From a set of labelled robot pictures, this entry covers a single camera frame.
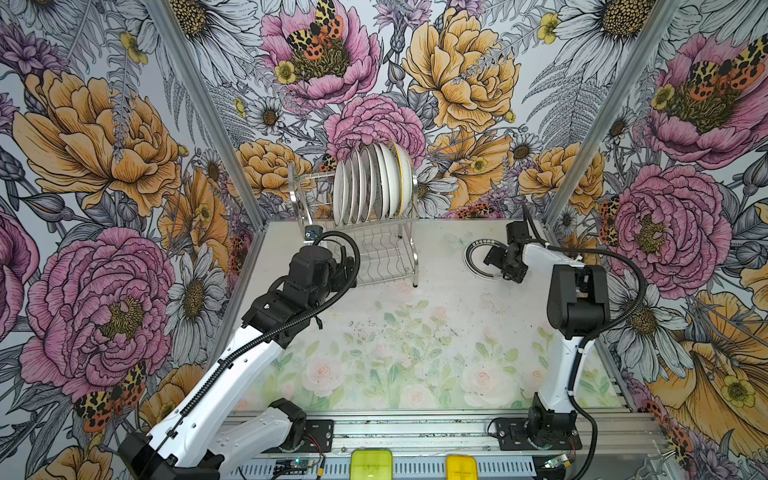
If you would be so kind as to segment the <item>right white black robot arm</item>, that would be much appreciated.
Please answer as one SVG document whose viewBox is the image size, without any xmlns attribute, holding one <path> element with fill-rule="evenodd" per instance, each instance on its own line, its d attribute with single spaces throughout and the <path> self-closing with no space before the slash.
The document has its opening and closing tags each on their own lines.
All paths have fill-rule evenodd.
<svg viewBox="0 0 768 480">
<path fill-rule="evenodd" d="M 610 320 L 607 273 L 599 266 L 584 264 L 573 254 L 537 242 L 524 221 L 508 223 L 506 236 L 504 244 L 492 243 L 483 263 L 498 268 L 502 279 L 518 284 L 531 269 L 547 276 L 546 319 L 559 334 L 547 376 L 533 396 L 527 419 L 520 426 L 508 428 L 509 439 L 523 437 L 532 449 L 579 448 L 578 411 L 573 402 L 583 360 L 594 344 L 589 336 Z"/>
</svg>

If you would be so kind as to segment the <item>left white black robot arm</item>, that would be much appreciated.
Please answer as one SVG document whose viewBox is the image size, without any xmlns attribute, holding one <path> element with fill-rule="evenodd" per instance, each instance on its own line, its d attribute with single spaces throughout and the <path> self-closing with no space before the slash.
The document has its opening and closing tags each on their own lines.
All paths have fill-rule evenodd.
<svg viewBox="0 0 768 480">
<path fill-rule="evenodd" d="M 302 246 L 288 273 L 252 302 L 232 341 L 181 403 L 149 432 L 131 433 L 120 444 L 130 475 L 219 479 L 256 454 L 299 448 L 307 415 L 287 399 L 236 428 L 220 428 L 262 371 L 356 286 L 360 266 L 359 246 L 344 232 L 326 231 Z"/>
</svg>

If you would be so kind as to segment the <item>teal rimmed Chinese character plate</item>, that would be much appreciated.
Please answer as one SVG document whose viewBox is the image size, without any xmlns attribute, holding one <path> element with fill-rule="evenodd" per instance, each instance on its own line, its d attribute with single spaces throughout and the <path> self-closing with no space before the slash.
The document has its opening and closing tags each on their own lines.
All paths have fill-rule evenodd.
<svg viewBox="0 0 768 480">
<path fill-rule="evenodd" d="M 333 213 L 336 225 L 344 226 L 349 222 L 351 210 L 351 170 L 346 163 L 337 165 L 334 177 Z"/>
</svg>

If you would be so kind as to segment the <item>chrome wire dish rack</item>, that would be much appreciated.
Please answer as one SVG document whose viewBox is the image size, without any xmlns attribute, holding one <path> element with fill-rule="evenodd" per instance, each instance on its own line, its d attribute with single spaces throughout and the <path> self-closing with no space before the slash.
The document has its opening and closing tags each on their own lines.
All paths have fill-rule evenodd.
<svg viewBox="0 0 768 480">
<path fill-rule="evenodd" d="M 304 182 L 313 180 L 318 187 L 331 189 L 334 177 L 332 172 L 300 174 L 294 166 L 288 168 L 289 200 L 303 241 L 310 244 L 326 231 L 343 231 L 360 250 L 358 286 L 405 281 L 418 287 L 419 255 L 414 239 L 418 216 L 415 210 L 411 208 L 402 218 L 336 226 L 332 219 L 318 217 L 322 203 L 310 198 L 303 188 Z"/>
</svg>

